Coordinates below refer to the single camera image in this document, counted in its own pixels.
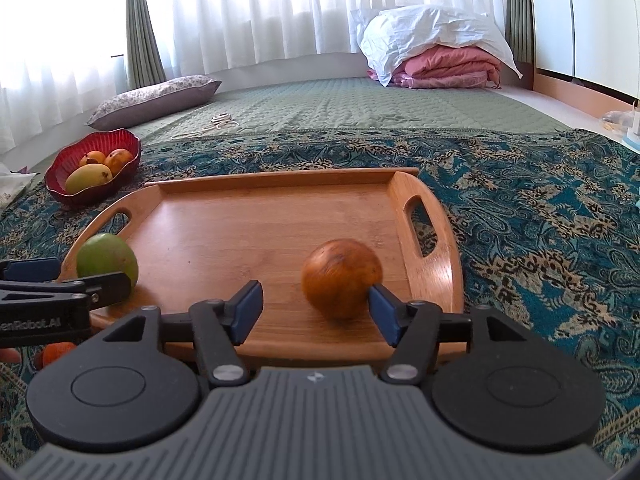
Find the green quilted mat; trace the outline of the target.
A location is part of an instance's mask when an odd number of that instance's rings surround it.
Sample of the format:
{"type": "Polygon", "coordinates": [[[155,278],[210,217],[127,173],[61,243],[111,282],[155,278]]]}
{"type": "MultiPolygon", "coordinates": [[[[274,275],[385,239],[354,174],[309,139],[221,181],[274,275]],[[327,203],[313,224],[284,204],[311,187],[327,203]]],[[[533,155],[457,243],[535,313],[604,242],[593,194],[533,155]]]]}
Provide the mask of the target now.
{"type": "Polygon", "coordinates": [[[383,87],[367,78],[276,84],[217,94],[209,103],[130,129],[146,143],[278,132],[563,131],[564,122],[486,89],[383,87]]]}

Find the green drape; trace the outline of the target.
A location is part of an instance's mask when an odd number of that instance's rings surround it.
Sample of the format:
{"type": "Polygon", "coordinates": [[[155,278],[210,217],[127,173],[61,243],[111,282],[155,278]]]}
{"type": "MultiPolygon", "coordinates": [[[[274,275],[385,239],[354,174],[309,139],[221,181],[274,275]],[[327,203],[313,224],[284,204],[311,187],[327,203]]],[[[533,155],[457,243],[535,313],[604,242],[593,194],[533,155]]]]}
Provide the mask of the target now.
{"type": "Polygon", "coordinates": [[[127,76],[130,89],[164,82],[166,75],[155,39],[148,2],[125,0],[125,12],[127,76]]]}
{"type": "Polygon", "coordinates": [[[516,62],[534,64],[533,0],[506,0],[506,41],[516,62]]]}

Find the small mandarin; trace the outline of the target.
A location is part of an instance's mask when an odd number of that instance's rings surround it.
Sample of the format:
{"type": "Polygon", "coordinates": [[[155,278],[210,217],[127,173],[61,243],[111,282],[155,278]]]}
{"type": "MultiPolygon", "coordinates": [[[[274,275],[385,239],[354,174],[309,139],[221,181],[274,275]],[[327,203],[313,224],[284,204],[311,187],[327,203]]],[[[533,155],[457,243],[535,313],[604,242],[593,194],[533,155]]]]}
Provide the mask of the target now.
{"type": "Polygon", "coordinates": [[[42,366],[46,367],[52,364],[76,348],[76,344],[73,344],[72,342],[56,342],[55,344],[47,344],[42,350],[42,366]]]}
{"type": "Polygon", "coordinates": [[[22,362],[21,353],[15,349],[0,349],[0,362],[20,364],[22,362]]]}

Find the small mandarin front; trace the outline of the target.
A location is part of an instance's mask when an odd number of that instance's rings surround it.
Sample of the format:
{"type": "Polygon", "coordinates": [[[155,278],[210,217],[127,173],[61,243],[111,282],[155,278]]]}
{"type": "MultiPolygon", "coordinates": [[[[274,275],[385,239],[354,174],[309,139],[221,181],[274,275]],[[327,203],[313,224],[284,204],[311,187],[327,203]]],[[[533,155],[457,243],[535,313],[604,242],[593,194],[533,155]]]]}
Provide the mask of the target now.
{"type": "Polygon", "coordinates": [[[42,366],[46,367],[52,364],[76,348],[76,344],[73,344],[72,342],[56,342],[55,344],[47,344],[42,350],[42,366]]]}

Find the floral grey pillow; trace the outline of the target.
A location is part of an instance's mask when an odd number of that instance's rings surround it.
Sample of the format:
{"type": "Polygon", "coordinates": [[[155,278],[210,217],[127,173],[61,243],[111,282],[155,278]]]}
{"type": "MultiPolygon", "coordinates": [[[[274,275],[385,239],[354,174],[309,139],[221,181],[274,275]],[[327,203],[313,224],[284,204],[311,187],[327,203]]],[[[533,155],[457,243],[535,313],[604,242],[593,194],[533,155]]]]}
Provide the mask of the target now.
{"type": "Polygon", "coordinates": [[[216,94],[221,81],[193,75],[130,90],[102,102],[87,125],[100,131],[130,128],[171,114],[206,104],[216,94]]]}

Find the green apple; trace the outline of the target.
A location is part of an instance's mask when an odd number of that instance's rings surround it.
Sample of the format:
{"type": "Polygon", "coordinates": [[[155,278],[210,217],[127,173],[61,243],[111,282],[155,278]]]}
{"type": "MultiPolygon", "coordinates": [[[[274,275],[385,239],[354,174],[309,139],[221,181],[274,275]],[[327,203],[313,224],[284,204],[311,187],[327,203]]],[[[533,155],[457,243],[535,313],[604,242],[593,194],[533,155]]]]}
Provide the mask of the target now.
{"type": "Polygon", "coordinates": [[[93,235],[78,250],[76,257],[78,278],[113,272],[125,273],[130,279],[131,286],[136,286],[139,266],[134,251],[122,238],[114,234],[93,235]]]}

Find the green drape left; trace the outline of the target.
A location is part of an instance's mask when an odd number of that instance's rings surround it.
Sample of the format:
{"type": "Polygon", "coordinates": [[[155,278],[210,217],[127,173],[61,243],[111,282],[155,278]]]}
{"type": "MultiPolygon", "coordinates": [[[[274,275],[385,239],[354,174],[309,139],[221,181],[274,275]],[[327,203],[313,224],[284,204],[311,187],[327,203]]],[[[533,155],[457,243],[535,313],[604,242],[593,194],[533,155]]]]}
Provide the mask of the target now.
{"type": "Polygon", "coordinates": [[[155,39],[148,2],[125,0],[125,12],[127,76],[130,89],[164,82],[166,75],[155,39]]]}

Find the large brownish orange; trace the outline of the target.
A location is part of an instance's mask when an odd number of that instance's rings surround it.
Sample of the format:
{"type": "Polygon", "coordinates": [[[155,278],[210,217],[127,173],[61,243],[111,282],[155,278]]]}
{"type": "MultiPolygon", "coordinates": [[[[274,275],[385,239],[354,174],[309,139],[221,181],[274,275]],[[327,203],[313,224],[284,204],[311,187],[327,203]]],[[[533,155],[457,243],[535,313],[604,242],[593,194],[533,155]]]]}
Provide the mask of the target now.
{"type": "Polygon", "coordinates": [[[353,238],[329,240],[304,261],[300,287],[308,304],[330,321],[358,318],[368,307],[369,289],[383,281],[380,258],[353,238]]]}

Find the small mandarin back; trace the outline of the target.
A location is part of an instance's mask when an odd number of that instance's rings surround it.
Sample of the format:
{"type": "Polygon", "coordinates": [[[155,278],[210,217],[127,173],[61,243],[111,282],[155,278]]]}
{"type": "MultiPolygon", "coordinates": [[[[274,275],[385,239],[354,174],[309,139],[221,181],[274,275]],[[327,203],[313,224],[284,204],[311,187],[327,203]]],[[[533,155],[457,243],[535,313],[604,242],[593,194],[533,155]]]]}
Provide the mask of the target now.
{"type": "Polygon", "coordinates": [[[0,349],[0,362],[20,364],[22,362],[21,353],[15,349],[0,349]]]}

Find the reddish orange fruit in bowl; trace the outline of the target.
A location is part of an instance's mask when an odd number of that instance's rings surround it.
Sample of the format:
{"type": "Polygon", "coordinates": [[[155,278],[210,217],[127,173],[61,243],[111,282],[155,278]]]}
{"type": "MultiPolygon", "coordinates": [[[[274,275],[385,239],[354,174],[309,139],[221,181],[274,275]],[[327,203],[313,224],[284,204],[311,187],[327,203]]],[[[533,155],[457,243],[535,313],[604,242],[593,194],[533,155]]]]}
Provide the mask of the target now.
{"type": "Polygon", "coordinates": [[[104,159],[104,165],[111,171],[113,177],[120,173],[120,170],[124,168],[128,162],[134,159],[134,155],[126,148],[116,148],[111,151],[104,159]]]}

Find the yellow mango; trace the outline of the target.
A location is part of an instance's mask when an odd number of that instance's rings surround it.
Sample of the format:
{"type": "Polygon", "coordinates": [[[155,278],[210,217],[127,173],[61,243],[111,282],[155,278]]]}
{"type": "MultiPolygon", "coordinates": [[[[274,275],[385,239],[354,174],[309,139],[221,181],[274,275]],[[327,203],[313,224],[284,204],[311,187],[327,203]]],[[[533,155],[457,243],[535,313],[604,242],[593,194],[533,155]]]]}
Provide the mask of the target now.
{"type": "Polygon", "coordinates": [[[90,164],[79,167],[72,172],[64,183],[67,194],[77,194],[86,188],[95,188],[104,185],[113,179],[111,171],[105,165],[90,164]]]}

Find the wooden serving tray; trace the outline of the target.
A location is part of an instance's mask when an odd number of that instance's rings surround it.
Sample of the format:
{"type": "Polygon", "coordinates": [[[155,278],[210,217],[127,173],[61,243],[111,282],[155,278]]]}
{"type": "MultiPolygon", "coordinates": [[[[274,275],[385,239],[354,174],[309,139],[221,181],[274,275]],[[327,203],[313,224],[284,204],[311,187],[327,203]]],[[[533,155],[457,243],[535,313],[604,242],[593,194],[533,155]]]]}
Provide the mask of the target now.
{"type": "Polygon", "coordinates": [[[121,198],[85,228],[99,232],[116,214],[139,279],[122,304],[94,310],[102,330],[132,310],[181,313],[204,299],[227,299],[256,280],[262,315],[239,348],[257,366],[378,364],[390,346],[368,316],[333,325],[300,289],[305,259],[328,240],[372,248],[383,283],[402,300],[446,312],[464,308],[463,275],[446,212],[413,168],[262,172],[153,182],[121,198]]]}

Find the pink folded blanket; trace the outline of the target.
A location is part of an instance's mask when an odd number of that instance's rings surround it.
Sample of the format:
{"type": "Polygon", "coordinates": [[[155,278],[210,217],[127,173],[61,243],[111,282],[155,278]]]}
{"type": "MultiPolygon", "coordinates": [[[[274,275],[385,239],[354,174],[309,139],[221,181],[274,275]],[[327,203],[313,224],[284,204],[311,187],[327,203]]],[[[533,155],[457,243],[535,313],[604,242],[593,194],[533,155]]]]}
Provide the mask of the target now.
{"type": "Polygon", "coordinates": [[[390,85],[407,89],[499,88],[501,63],[478,47],[432,47],[408,58],[390,85]]]}

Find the red fruit bowl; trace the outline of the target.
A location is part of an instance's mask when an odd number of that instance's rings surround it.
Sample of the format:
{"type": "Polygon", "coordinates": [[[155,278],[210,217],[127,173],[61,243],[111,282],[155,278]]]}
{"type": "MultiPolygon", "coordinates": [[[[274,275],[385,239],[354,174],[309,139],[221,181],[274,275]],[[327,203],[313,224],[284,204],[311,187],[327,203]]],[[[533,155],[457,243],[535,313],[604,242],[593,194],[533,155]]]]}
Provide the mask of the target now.
{"type": "Polygon", "coordinates": [[[140,139],[127,129],[90,133],[56,155],[44,186],[69,207],[100,202],[132,180],[141,152],[140,139]]]}

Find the green drape right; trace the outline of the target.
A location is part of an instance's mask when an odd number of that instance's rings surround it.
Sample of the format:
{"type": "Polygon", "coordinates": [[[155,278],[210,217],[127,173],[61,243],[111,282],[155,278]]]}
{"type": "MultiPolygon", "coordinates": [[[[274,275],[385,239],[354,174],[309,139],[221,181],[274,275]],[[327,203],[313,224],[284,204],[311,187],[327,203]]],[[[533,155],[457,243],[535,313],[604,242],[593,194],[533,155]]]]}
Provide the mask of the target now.
{"type": "Polygon", "coordinates": [[[533,0],[506,0],[506,41],[516,62],[534,64],[533,0]]]}

